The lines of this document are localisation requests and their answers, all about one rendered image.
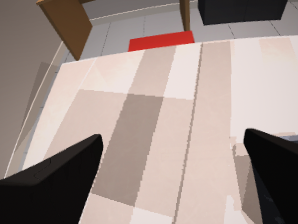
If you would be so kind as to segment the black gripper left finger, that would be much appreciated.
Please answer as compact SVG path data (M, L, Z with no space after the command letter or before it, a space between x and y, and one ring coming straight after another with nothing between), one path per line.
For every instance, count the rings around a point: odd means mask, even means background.
M78 224L102 152L93 135L0 180L0 224Z

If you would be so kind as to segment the dark grey open box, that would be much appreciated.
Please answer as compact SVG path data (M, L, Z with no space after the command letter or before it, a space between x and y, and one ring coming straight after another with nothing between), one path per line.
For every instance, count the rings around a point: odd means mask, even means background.
M294 143L298 144L298 135L293 136L278 136L282 137L287 141L294 141ZM265 188L265 184L262 183L261 177L259 177L258 172L255 171L253 161L251 161L251 168L253 168L254 172L254 180L255 180L255 188L257 188L259 205L261 205L261 216L263 224L286 224L282 220L282 214L279 214L277 205L274 204L273 198L270 197L270 193L267 192Z

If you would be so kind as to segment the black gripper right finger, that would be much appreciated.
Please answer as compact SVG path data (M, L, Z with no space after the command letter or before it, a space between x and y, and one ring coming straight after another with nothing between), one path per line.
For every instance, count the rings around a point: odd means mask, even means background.
M243 132L243 145L286 224L298 224L298 144L255 128Z

